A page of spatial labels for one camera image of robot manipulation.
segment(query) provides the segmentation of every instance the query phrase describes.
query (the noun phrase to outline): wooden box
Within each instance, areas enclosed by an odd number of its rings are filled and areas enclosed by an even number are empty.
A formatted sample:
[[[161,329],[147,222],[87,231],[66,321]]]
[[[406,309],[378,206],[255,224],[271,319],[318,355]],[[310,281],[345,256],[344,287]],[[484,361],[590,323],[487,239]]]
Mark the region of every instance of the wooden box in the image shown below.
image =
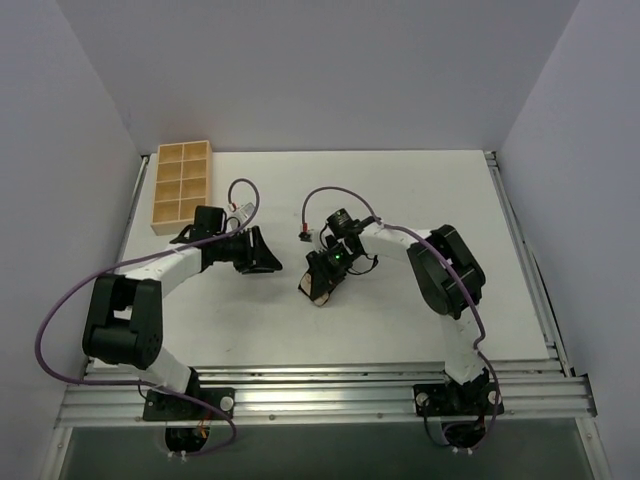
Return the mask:
[[[193,223],[196,206],[211,205],[211,145],[208,141],[158,147],[158,172],[151,228],[179,233]]]

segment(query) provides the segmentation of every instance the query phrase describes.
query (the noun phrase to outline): purple cable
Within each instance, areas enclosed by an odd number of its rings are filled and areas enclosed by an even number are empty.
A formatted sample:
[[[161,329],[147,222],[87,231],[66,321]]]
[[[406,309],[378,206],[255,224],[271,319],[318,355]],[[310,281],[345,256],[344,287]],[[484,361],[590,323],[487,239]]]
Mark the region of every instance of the purple cable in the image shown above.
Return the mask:
[[[253,192],[255,194],[255,199],[256,199],[256,205],[253,212],[243,224],[239,225],[238,227],[236,227],[235,229],[227,233],[223,233],[215,237],[205,238],[203,240],[198,240],[197,242],[188,243],[188,244],[179,246],[173,250],[163,250],[161,252],[152,253],[150,255],[145,255],[143,257],[124,260],[122,262],[116,263],[115,265],[111,265],[110,267],[103,268],[101,270],[98,270],[97,272],[92,273],[91,275],[80,280],[77,284],[71,287],[64,295],[62,295],[62,297],[60,297],[60,299],[53,305],[53,307],[51,307],[51,310],[49,310],[49,312],[45,315],[44,319],[42,320],[42,323],[40,324],[40,327],[38,328],[38,332],[36,333],[36,340],[35,340],[36,361],[38,362],[38,365],[40,365],[40,368],[42,368],[42,370],[44,370],[44,372],[47,375],[55,378],[56,380],[60,380],[61,382],[65,382],[73,385],[90,385],[90,386],[107,386],[107,385],[108,386],[138,386],[140,385],[145,387],[151,387],[156,390],[161,390],[162,392],[167,393],[169,395],[173,395],[174,397],[180,398],[182,400],[188,400],[192,403],[195,403],[196,405],[199,405],[200,407],[205,408],[209,410],[211,413],[215,414],[216,416],[222,418],[229,424],[229,426],[231,427],[231,436],[227,440],[219,444],[216,444],[210,448],[203,449],[198,452],[189,453],[187,454],[188,456],[201,456],[208,453],[212,453],[216,450],[219,450],[233,443],[233,441],[236,439],[238,432],[231,418],[229,418],[229,416],[226,413],[224,413],[222,410],[212,405],[209,405],[208,403],[203,402],[202,400],[191,397],[189,395],[185,395],[183,393],[173,391],[166,387],[158,387],[157,385],[154,385],[153,383],[150,383],[150,382],[146,382],[144,380],[85,380],[83,378],[73,378],[73,377],[68,377],[66,375],[63,375],[53,370],[53,368],[51,368],[51,366],[49,366],[47,361],[44,359],[44,356],[42,355],[42,339],[44,337],[44,332],[46,331],[47,326],[49,325],[49,323],[51,322],[51,319],[53,319],[57,311],[60,309],[60,307],[62,307],[62,305],[64,305],[66,301],[69,300],[69,298],[71,298],[73,294],[75,294],[78,290],[80,290],[82,287],[84,287],[86,284],[88,284],[92,280],[95,280],[100,275],[107,272],[111,272],[117,268],[127,267],[129,265],[135,265],[137,263],[147,262],[149,260],[166,257],[168,255],[172,255],[176,251],[179,252],[181,250],[186,250],[187,248],[199,247],[202,245],[206,245],[208,243],[216,242],[218,240],[223,240],[225,238],[229,238],[235,235],[236,233],[242,231],[247,225],[249,225],[253,221],[254,217],[258,213],[258,208],[260,207],[260,193],[258,192],[258,187],[256,187],[256,185],[251,180],[246,178],[238,178],[233,182],[231,182],[231,185],[229,185],[229,191],[227,193],[227,198],[229,199],[229,203],[232,203],[231,193],[233,191],[233,188],[238,183],[248,184],[253,189]]]
[[[436,257],[438,262],[440,262],[440,264],[445,268],[445,270],[449,273],[449,275],[451,275],[451,278],[453,278],[453,281],[456,283],[456,285],[458,286],[458,288],[462,292],[462,296],[464,297],[465,302],[467,302],[467,304],[469,305],[469,310],[471,311],[471,313],[473,315],[473,318],[476,321],[476,324],[478,325],[478,330],[480,332],[480,335],[473,342],[473,349],[475,350],[477,355],[480,357],[480,359],[487,366],[487,369],[489,370],[489,373],[493,377],[493,381],[494,381],[495,387],[496,387],[496,402],[495,402],[494,407],[493,407],[493,412],[492,412],[492,415],[491,415],[491,420],[489,422],[489,426],[487,427],[487,430],[486,430],[485,434],[478,441],[478,443],[476,443],[473,447],[471,447],[472,450],[476,450],[478,447],[480,447],[480,445],[482,443],[484,443],[484,441],[488,437],[489,433],[493,430],[494,424],[496,422],[496,418],[498,416],[499,400],[501,398],[501,395],[500,395],[500,386],[498,384],[498,375],[496,374],[496,371],[493,368],[493,365],[491,364],[489,359],[478,348],[478,345],[480,345],[480,342],[482,342],[487,337],[487,332],[486,332],[486,330],[484,328],[484,323],[482,322],[482,319],[480,318],[480,313],[478,312],[478,308],[476,307],[473,299],[471,298],[471,294],[469,293],[469,290],[467,290],[467,287],[464,285],[464,282],[462,281],[460,276],[456,273],[456,271],[453,269],[453,267],[451,265],[449,265],[449,262],[447,262],[447,259],[444,258],[442,256],[442,254],[438,250],[436,250],[436,248],[433,245],[431,245],[429,242],[427,242],[424,238],[422,238],[420,235],[415,233],[413,230],[410,230],[410,229],[408,229],[406,227],[402,227],[402,226],[399,226],[399,225],[384,224],[382,222],[382,219],[380,217],[378,217],[378,215],[376,215],[375,211],[373,210],[373,207],[371,207],[371,204],[369,202],[367,202],[363,197],[361,197],[360,195],[358,195],[357,193],[355,193],[355,192],[353,192],[353,191],[351,191],[349,189],[346,189],[346,188],[343,188],[343,187],[326,186],[326,187],[316,188],[316,189],[312,190],[311,192],[309,192],[307,197],[304,199],[304,202],[302,203],[301,218],[302,218],[302,223],[303,224],[306,222],[306,210],[307,210],[307,204],[309,203],[309,199],[313,195],[315,195],[316,193],[322,192],[324,190],[337,190],[339,192],[343,192],[343,193],[346,193],[348,195],[351,195],[351,196],[357,198],[358,200],[360,200],[363,203],[363,205],[367,208],[367,210],[369,210],[369,213],[375,219],[375,221],[376,221],[376,223],[378,225],[381,225],[383,228],[386,228],[388,230],[395,230],[397,232],[405,233],[405,234],[409,235],[410,237],[413,237],[416,241],[420,242],[420,245],[425,247],[427,250],[429,250],[429,252],[431,252],[433,254],[434,257]],[[443,430],[443,434],[446,433],[446,431],[449,428],[451,428],[451,427],[453,427],[455,425],[459,425],[459,424],[460,423],[454,423],[454,424],[449,425],[448,427],[446,427]]]

